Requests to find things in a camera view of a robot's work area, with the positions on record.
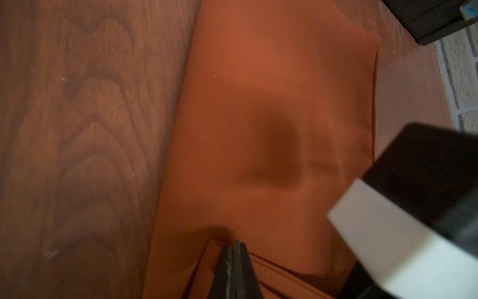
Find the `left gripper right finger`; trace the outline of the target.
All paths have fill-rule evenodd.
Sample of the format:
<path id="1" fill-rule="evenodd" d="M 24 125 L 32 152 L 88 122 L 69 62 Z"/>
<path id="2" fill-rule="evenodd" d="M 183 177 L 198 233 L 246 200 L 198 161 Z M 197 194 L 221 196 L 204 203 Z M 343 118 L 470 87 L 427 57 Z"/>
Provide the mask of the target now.
<path id="1" fill-rule="evenodd" d="M 245 243 L 239 241 L 234 246 L 234 298 L 263 298 L 248 249 Z"/>

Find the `orange skirt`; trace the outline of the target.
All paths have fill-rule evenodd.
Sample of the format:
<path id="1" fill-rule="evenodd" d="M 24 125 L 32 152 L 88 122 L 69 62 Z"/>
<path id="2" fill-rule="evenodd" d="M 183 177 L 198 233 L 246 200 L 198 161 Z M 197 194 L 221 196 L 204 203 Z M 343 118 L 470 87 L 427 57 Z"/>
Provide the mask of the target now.
<path id="1" fill-rule="evenodd" d="M 335 1 L 201 2 L 144 298 L 207 297 L 236 240 L 265 297 L 339 294 L 356 258 L 327 214 L 373 162 L 378 44 Z"/>

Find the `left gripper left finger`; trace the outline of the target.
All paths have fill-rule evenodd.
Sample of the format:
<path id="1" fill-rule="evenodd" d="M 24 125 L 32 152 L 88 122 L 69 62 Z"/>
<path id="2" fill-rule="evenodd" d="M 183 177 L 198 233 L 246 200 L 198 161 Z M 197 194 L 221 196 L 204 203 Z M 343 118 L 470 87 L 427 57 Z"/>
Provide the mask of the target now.
<path id="1" fill-rule="evenodd" d="M 219 263 L 217 264 L 214 280 L 208 296 L 209 299 L 235 298 L 234 268 L 234 250 L 228 245 L 222 251 Z"/>

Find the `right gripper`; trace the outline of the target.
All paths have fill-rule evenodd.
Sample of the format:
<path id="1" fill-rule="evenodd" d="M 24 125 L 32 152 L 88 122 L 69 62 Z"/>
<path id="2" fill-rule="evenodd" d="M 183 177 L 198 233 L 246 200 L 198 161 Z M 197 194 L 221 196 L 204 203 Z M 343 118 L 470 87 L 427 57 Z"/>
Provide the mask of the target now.
<path id="1" fill-rule="evenodd" d="M 382 290 L 368 275 L 360 262 L 357 262 L 347 278 L 339 299 L 396 299 Z"/>

